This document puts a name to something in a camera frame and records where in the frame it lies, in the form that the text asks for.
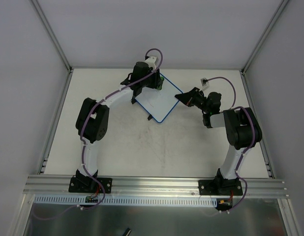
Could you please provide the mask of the green bone-shaped eraser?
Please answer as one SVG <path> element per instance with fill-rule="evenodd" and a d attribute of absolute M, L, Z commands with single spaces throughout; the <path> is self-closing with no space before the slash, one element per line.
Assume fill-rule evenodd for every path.
<path fill-rule="evenodd" d="M 163 77 L 160 77 L 160 78 L 159 78 L 158 87 L 157 87 L 158 90 L 162 90 L 163 82 L 164 82 L 164 78 L 163 78 Z"/>

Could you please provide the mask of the blue-framed whiteboard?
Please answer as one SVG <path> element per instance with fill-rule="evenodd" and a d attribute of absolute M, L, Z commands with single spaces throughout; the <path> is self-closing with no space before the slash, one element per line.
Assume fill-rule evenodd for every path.
<path fill-rule="evenodd" d="M 143 88 L 135 101 L 151 116 L 157 123 L 162 123 L 178 104 L 177 94 L 183 91 L 172 81 L 160 74 L 163 78 L 162 89 Z"/>

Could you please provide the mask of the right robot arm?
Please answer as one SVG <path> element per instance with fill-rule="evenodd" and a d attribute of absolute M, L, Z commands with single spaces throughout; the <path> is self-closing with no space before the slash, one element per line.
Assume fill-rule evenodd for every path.
<path fill-rule="evenodd" d="M 195 106 L 202 111 L 203 124 L 207 128 L 224 127 L 228 152 L 224 163 L 217 170 L 213 180 L 200 186 L 209 192 L 227 194 L 240 184 L 239 170 L 246 152 L 262 139 L 261 128 L 250 108 L 237 107 L 220 110 L 222 95 L 211 92 L 208 96 L 199 88 L 176 94 L 175 98 L 188 107 Z"/>

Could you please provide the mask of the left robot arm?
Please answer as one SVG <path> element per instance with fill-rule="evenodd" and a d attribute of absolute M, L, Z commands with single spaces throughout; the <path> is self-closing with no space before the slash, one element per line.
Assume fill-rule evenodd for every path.
<path fill-rule="evenodd" d="M 82 143 L 81 166 L 77 169 L 75 177 L 85 191 L 92 192 L 99 185 L 96 179 L 97 142 L 107 132 L 110 107 L 118 102 L 134 102 L 143 88 L 161 90 L 163 80 L 159 67 L 152 66 L 147 61 L 139 61 L 116 91 L 100 101 L 91 98 L 84 100 L 75 124 Z"/>

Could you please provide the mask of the black object bottom edge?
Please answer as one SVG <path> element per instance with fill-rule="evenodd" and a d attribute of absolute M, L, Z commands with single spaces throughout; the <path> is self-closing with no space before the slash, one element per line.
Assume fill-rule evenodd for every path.
<path fill-rule="evenodd" d="M 130 228 L 127 228 L 127 229 L 125 230 L 125 232 L 123 233 L 122 236 L 129 236 L 130 233 L 131 233 L 131 229 L 130 229 Z"/>

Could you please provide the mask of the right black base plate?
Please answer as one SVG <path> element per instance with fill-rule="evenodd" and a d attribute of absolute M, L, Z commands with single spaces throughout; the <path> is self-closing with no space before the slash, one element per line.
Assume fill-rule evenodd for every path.
<path fill-rule="evenodd" d="M 216 179 L 198 181 L 200 195 L 217 195 L 217 196 L 242 196 L 243 189 L 240 180 L 231 179 L 218 182 Z"/>

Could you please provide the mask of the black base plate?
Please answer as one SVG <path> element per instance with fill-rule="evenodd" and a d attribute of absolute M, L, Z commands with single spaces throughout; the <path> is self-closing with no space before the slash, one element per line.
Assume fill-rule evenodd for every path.
<path fill-rule="evenodd" d="M 240 180 L 231 179 L 218 182 L 216 179 L 198 181 L 200 195 L 217 195 L 217 196 L 242 196 L 243 189 Z"/>
<path fill-rule="evenodd" d="M 70 193 L 103 193 L 102 188 L 98 184 L 101 183 L 101 186 L 104 188 L 105 193 L 110 194 L 112 189 L 112 178 L 107 177 L 97 177 L 97 181 L 94 181 L 90 177 L 83 176 L 83 179 L 79 179 L 76 176 L 73 176 L 70 179 L 70 184 L 68 192 Z"/>

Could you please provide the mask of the aluminium mounting rail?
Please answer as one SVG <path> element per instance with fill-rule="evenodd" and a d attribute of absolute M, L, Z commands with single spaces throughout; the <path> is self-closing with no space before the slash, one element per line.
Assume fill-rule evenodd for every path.
<path fill-rule="evenodd" d="M 111 177 L 111 194 L 138 197 L 199 197 L 199 178 Z M 69 194 L 69 175 L 30 175 L 24 194 Z M 247 198 L 289 199 L 285 182 L 272 178 L 248 178 Z"/>

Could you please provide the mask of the aluminium corner post left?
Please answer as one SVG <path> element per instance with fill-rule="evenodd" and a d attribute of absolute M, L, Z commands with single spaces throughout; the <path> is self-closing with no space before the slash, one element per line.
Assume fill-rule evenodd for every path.
<path fill-rule="evenodd" d="M 55 50 L 60 57 L 63 65 L 65 66 L 66 70 L 68 72 L 71 72 L 72 66 L 70 65 L 53 29 L 52 26 L 49 23 L 49 20 L 46 17 L 46 14 L 44 13 L 44 10 L 38 0 L 30 0 L 31 5 L 33 6 L 36 14 L 38 15 L 38 18 L 40 19 L 45 31 L 47 32 L 47 35 L 49 39 L 51 40 L 53 46 L 55 47 Z"/>

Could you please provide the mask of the aluminium corner post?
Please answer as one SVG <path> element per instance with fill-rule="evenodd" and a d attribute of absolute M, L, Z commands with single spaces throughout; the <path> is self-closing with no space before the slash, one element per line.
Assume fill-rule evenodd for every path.
<path fill-rule="evenodd" d="M 255 58 L 257 57 L 257 54 L 261 50 L 263 44 L 266 42 L 268 36 L 272 32 L 272 29 L 277 24 L 279 18 L 283 14 L 284 10 L 286 9 L 287 5 L 290 3 L 290 0 L 281 0 L 278 7 L 276 8 L 274 14 L 270 18 L 269 22 L 267 23 L 265 29 L 263 30 L 260 38 L 258 39 L 256 45 L 254 46 L 251 54 L 249 55 L 246 63 L 244 64 L 243 68 L 241 69 L 241 72 L 245 74 L 252 63 L 254 62 Z"/>
<path fill-rule="evenodd" d="M 51 40 L 53 46 L 55 47 L 55 50 L 60 57 L 63 65 L 65 66 L 66 70 L 68 72 L 71 72 L 72 66 L 70 65 L 53 29 L 52 26 L 49 23 L 49 20 L 46 17 L 46 14 L 44 13 L 44 10 L 38 0 L 30 0 L 31 5 L 33 6 L 36 14 L 38 15 L 38 18 L 40 19 L 45 31 L 47 32 L 47 35 L 49 39 Z"/>

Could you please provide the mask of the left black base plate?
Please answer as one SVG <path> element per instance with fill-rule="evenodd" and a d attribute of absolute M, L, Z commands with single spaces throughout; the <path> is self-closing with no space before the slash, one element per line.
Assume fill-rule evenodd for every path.
<path fill-rule="evenodd" d="M 102 188 L 98 184 L 101 183 L 101 186 L 104 188 L 105 193 L 110 194 L 112 189 L 112 178 L 107 177 L 97 177 L 97 181 L 94 181 L 90 177 L 83 176 L 83 179 L 79 179 L 76 176 L 73 176 L 70 179 L 70 184 L 68 192 L 70 193 L 103 193 Z"/>

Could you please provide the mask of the aluminium corner post right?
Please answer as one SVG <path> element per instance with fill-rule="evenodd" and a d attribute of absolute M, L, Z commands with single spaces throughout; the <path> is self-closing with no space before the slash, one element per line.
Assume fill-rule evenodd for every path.
<path fill-rule="evenodd" d="M 290 0 L 281 0 L 278 7 L 276 8 L 274 14 L 270 18 L 269 22 L 267 23 L 265 29 L 263 30 L 260 38 L 258 39 L 256 45 L 254 46 L 251 54 L 249 55 L 246 63 L 244 64 L 243 68 L 241 69 L 241 72 L 245 74 L 252 63 L 254 62 L 255 58 L 257 57 L 257 54 L 261 50 L 263 44 L 266 42 L 268 36 L 272 32 L 272 29 L 277 24 L 279 18 L 283 14 L 284 10 L 286 9 L 287 5 L 290 3 Z"/>

